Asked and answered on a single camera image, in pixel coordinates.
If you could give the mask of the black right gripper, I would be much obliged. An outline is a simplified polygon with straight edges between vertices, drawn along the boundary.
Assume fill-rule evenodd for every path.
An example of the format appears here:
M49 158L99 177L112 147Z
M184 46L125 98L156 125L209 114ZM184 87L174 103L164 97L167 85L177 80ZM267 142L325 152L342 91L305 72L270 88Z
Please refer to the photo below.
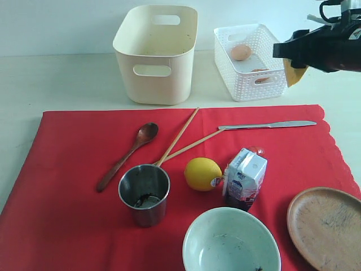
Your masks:
M295 30L273 45L273 57L288 59L295 69L311 66L324 72L360 72L360 21Z

